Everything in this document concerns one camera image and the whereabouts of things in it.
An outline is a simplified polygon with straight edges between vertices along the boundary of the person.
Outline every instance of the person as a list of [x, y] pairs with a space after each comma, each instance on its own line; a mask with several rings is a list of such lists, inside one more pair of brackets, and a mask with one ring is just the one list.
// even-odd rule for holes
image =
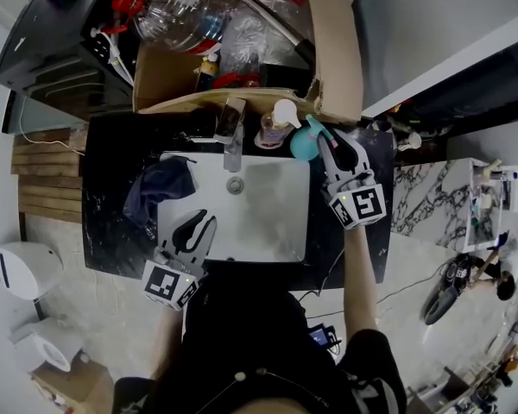
[[[474, 266], [480, 268], [484, 261], [481, 258], [472, 256]], [[469, 283], [470, 288], [495, 287], [497, 297], [502, 301], [511, 299], [516, 291], [516, 281], [513, 272], [518, 272], [518, 241], [514, 237], [509, 240], [499, 250], [499, 261], [489, 264], [485, 269], [485, 274], [490, 279], [480, 279]]]
[[337, 365], [275, 278], [256, 275], [235, 284], [211, 272], [187, 304], [182, 342], [180, 313], [173, 318], [166, 309], [160, 343], [168, 348], [152, 379], [117, 381], [114, 414], [404, 413], [401, 377], [376, 328], [376, 283], [363, 227], [345, 232], [344, 252], [347, 346]]

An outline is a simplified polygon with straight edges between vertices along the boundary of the towel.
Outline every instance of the towel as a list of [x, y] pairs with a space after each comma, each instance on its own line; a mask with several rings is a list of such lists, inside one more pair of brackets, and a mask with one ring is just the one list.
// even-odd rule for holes
[[123, 214], [142, 228], [150, 209], [166, 199], [186, 198], [196, 192], [188, 158], [172, 156], [148, 167], [136, 179], [125, 199]]

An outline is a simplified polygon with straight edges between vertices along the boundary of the soap dispenser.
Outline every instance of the soap dispenser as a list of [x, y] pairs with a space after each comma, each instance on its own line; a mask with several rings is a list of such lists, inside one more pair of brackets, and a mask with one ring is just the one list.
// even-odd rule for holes
[[317, 140], [320, 133], [325, 134], [333, 148], [338, 146], [333, 135], [328, 132], [328, 129], [319, 120], [312, 115], [307, 115], [305, 119], [309, 121], [309, 127], [298, 130], [290, 142], [290, 150], [295, 159], [310, 161], [317, 157], [319, 154]]
[[261, 129], [257, 132], [254, 143], [260, 148], [278, 148], [294, 129], [301, 127], [297, 118], [297, 107], [290, 100], [279, 100], [275, 109], [261, 118]]

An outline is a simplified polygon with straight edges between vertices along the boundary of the white sink basin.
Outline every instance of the white sink basin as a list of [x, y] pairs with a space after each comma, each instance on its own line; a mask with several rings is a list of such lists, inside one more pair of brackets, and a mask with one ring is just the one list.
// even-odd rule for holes
[[[309, 205], [309, 164], [287, 158], [242, 157], [242, 170], [223, 169], [222, 154], [182, 154], [196, 193], [163, 201], [157, 208], [160, 244], [165, 230], [188, 211], [206, 209], [217, 217], [217, 233], [207, 259], [248, 262], [299, 262], [305, 257]], [[230, 193], [229, 179], [243, 181], [239, 194]], [[194, 233], [201, 230], [200, 224]]]

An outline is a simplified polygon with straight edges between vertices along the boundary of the toilet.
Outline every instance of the toilet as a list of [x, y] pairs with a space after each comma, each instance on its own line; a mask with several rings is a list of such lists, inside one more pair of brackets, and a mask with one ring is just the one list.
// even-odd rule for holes
[[60, 257], [44, 244], [10, 242], [0, 246], [0, 284], [21, 299], [42, 297], [62, 274]]
[[82, 336], [53, 317], [21, 327], [10, 338], [18, 366], [30, 373], [45, 361], [61, 371], [71, 371], [75, 355], [83, 347]]

